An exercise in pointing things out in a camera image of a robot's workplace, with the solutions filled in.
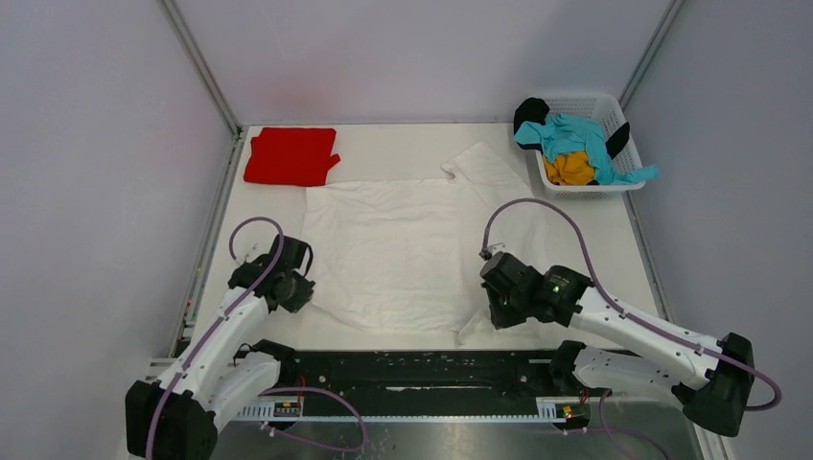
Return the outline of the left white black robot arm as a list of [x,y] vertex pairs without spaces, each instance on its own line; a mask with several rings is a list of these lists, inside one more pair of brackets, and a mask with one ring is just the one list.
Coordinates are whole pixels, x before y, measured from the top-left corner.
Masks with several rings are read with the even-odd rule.
[[208,459],[222,429],[264,388],[289,392],[294,364],[253,351],[229,362],[243,339],[273,311],[301,310],[315,283],[307,279],[312,247],[276,236],[270,250],[238,266],[206,331],[155,381],[136,381],[125,397],[129,454],[143,459]]

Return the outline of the white t shirt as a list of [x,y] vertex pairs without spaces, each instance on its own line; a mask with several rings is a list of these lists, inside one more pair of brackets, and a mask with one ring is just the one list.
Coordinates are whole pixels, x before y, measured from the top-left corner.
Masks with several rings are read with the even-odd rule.
[[340,182],[306,194],[302,238],[314,249],[314,295],[302,327],[310,341],[351,334],[424,336],[434,346],[519,347],[540,342],[529,320],[498,330],[479,272],[485,245],[541,266],[546,215],[518,154],[477,143],[435,178]]

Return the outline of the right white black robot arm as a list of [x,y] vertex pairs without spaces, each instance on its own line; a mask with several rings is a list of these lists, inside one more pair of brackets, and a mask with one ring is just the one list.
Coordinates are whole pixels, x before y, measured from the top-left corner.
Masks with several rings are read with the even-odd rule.
[[559,393],[609,389],[676,407],[695,425],[738,435],[754,384],[749,340],[694,333],[604,297],[596,281],[553,265],[541,273],[507,252],[484,253],[480,271],[492,324],[498,329],[533,318],[603,337],[623,348],[611,353],[565,340],[548,366]]

